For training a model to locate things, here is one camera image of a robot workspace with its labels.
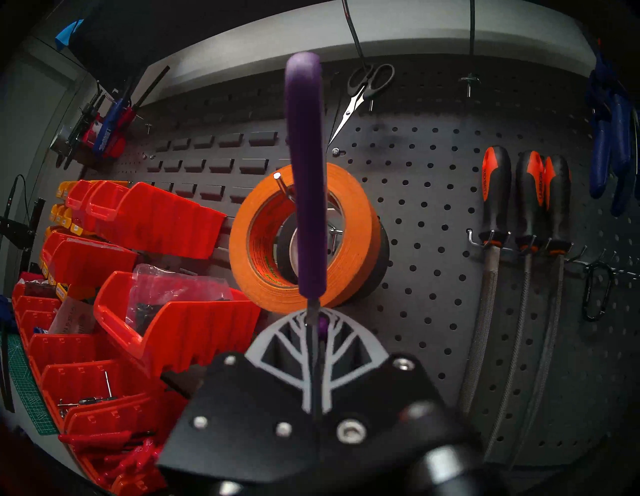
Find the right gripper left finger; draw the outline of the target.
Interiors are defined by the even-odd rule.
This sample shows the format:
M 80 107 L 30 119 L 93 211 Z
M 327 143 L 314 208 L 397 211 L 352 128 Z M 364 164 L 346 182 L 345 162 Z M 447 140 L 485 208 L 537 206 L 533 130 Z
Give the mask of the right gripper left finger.
M 213 358 L 157 462 L 171 485 L 269 484 L 319 461 L 307 335 L 299 311 Z

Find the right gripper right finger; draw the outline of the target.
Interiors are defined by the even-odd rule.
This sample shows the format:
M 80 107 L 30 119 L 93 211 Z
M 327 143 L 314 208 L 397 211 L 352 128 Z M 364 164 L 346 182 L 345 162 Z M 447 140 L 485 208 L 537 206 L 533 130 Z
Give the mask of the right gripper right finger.
M 447 408 L 424 367 L 409 354 L 389 354 L 368 329 L 330 309 L 320 310 L 320 450 L 322 456 L 364 451 L 392 455 L 417 433 L 399 433 L 405 421 L 427 422 L 427 449 L 418 457 L 481 464 L 481 444 L 459 411 Z

